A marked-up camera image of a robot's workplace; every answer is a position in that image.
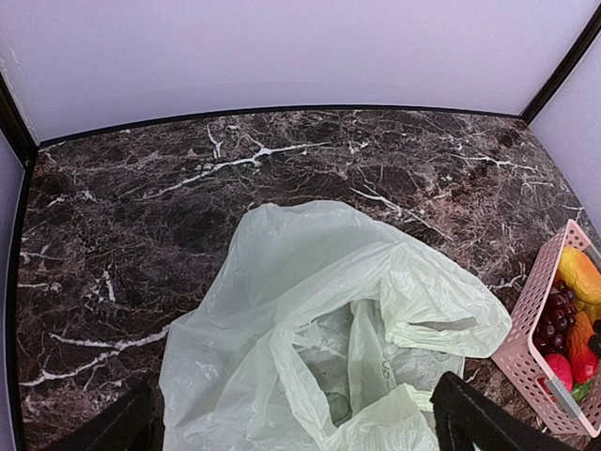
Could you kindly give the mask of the dark purple grape bunch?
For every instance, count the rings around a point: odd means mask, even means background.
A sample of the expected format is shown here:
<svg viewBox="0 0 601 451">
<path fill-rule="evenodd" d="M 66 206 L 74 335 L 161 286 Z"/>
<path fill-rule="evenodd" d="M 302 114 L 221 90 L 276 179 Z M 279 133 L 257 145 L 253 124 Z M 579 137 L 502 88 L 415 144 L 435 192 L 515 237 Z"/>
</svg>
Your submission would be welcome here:
<svg viewBox="0 0 601 451">
<path fill-rule="evenodd" d="M 577 313 L 574 300 L 574 291 L 564 281 L 557 280 L 553 284 L 532 335 L 533 345 L 543 356 L 567 355 L 567 334 Z"/>
</svg>

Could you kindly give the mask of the light green plastic bag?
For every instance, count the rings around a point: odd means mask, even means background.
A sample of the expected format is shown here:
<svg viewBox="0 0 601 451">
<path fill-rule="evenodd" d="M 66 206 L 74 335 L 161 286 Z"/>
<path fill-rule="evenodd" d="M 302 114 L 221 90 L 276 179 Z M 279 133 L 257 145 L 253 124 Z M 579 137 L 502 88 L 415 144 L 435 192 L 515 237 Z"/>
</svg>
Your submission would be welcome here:
<svg viewBox="0 0 601 451">
<path fill-rule="evenodd" d="M 512 327 L 474 275 L 336 201 L 247 212 L 162 361 L 167 450 L 434 450 L 430 397 Z"/>
</svg>

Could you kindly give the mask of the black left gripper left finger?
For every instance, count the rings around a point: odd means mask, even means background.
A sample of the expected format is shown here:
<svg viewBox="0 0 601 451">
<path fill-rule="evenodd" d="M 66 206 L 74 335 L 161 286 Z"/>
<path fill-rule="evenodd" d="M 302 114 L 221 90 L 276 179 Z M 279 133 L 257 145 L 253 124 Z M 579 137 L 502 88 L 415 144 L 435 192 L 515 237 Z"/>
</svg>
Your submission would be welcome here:
<svg viewBox="0 0 601 451">
<path fill-rule="evenodd" d="M 47 450 L 162 450 L 163 396 L 156 380 L 143 380 L 82 427 Z"/>
</svg>

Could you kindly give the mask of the yellow orange mango fruit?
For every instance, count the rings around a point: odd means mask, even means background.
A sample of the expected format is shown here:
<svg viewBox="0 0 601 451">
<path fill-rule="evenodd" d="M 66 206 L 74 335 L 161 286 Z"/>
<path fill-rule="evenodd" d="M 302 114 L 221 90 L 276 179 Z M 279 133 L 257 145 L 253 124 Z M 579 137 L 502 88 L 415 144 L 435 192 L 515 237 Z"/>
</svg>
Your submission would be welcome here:
<svg viewBox="0 0 601 451">
<path fill-rule="evenodd" d="M 564 247 L 557 274 L 582 302 L 595 306 L 600 304 L 600 272 L 584 252 Z"/>
</svg>

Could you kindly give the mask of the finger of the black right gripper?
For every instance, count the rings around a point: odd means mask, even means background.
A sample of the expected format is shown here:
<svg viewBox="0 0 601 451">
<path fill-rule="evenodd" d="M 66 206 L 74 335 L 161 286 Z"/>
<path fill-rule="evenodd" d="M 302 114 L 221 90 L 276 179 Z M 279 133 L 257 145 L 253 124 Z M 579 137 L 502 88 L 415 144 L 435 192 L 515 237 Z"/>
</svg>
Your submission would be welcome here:
<svg viewBox="0 0 601 451">
<path fill-rule="evenodd" d="M 593 335 L 588 341 L 588 347 L 597 357 L 601 357 L 601 320 L 596 320 L 593 324 Z"/>
</svg>

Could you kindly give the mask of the red orange peach fruit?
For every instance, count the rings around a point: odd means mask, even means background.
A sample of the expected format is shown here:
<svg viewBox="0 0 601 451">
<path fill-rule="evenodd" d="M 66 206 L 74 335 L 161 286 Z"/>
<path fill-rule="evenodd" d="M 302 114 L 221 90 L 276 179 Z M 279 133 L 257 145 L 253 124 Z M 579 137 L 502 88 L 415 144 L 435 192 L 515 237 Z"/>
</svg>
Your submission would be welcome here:
<svg viewBox="0 0 601 451">
<path fill-rule="evenodd" d="M 595 375 L 598 357 L 589 347 L 593 326 L 584 312 L 577 312 L 567 334 L 567 354 L 574 383 L 585 384 Z"/>
</svg>

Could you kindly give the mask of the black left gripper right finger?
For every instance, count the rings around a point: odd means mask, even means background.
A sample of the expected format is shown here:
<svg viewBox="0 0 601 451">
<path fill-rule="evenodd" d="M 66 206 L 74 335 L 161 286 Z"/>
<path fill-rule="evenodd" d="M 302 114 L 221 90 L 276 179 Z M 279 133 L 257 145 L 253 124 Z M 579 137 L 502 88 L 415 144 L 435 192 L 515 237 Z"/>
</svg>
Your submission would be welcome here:
<svg viewBox="0 0 601 451">
<path fill-rule="evenodd" d="M 516 419 L 452 372 L 431 397 L 441 450 L 568 450 L 569 445 Z"/>
</svg>

